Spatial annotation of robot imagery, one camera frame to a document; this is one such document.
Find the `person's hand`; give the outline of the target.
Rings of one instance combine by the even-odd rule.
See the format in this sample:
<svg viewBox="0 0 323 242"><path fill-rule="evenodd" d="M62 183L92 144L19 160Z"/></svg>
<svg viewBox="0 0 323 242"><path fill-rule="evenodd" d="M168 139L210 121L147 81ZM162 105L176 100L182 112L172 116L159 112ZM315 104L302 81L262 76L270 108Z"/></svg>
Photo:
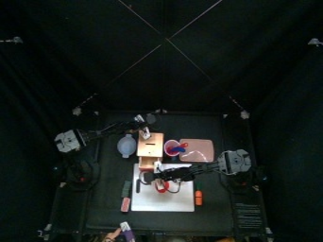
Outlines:
<svg viewBox="0 0 323 242"><path fill-rule="evenodd" d="M116 237L120 235L120 233L122 233L122 229L116 229L114 232L108 233L104 236L103 242L115 242Z"/></svg>

